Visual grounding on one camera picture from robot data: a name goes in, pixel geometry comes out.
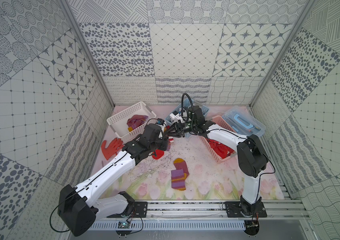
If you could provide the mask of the maroon purple toe sock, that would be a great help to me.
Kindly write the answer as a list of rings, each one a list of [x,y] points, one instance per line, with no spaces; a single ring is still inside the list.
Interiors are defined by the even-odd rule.
[[[130,119],[128,119],[127,125],[128,127],[132,125],[141,126],[146,122],[147,119],[148,116],[146,115],[133,115]]]

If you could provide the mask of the red snowflake sock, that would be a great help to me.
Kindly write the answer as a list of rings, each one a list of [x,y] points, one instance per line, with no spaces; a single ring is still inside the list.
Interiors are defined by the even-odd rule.
[[[235,153],[235,151],[231,148],[229,148],[226,145],[223,145],[222,143],[215,141],[215,140],[207,140],[210,147],[214,150],[214,152],[220,156],[222,159],[225,159],[232,154]]]

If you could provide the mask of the purple striped sock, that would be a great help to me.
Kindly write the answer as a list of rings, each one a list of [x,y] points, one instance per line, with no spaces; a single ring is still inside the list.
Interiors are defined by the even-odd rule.
[[[181,158],[177,158],[173,162],[175,170],[171,171],[171,187],[175,190],[186,190],[185,180],[189,176],[187,163]]]

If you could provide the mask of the white sock black pattern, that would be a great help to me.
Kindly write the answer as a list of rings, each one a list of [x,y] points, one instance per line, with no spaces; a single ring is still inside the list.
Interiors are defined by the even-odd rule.
[[[176,113],[176,114],[171,113],[169,116],[170,116],[170,120],[171,120],[172,122],[174,122],[174,121],[177,122],[178,120],[182,120],[182,116],[181,116],[180,113]]]

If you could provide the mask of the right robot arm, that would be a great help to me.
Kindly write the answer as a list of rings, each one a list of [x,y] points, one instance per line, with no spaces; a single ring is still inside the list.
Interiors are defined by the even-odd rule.
[[[245,174],[244,190],[240,198],[242,214],[254,214],[256,207],[261,204],[261,175],[269,162],[259,137],[240,135],[206,120],[198,106],[181,108],[180,119],[174,120],[165,131],[166,135],[174,138],[182,138],[187,133],[217,141],[237,153],[239,168]]]

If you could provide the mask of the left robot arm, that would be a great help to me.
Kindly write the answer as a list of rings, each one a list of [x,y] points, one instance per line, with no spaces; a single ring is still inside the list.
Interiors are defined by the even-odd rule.
[[[135,200],[128,193],[119,192],[106,199],[100,197],[123,174],[153,152],[167,149],[169,138],[164,134],[165,126],[163,119],[146,124],[144,132],[125,143],[105,167],[75,187],[66,185],[61,190],[55,210],[75,237],[85,233],[99,219],[134,215]]]

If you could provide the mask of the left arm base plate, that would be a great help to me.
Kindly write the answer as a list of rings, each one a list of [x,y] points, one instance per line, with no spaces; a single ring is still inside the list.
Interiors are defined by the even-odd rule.
[[[114,214],[107,216],[107,218],[127,218],[127,217],[141,217],[145,218],[148,211],[148,202],[134,202],[129,203],[127,208],[121,214]]]

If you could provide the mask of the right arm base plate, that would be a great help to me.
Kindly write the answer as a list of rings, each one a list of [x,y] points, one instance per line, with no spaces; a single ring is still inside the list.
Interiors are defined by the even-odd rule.
[[[267,213],[264,204],[261,201],[256,202],[253,205],[249,205],[247,202],[224,202],[222,204],[223,209],[229,218],[266,218]]]

